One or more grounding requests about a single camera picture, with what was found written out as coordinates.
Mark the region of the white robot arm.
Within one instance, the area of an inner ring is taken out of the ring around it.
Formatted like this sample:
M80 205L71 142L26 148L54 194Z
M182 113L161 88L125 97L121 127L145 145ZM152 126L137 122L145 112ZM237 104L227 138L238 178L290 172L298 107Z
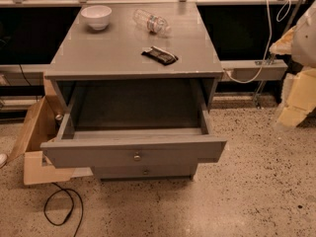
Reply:
M272 44L270 53L290 54L303 66L296 75L285 76L276 111L276 127L291 129L316 109L316 1L294 27Z

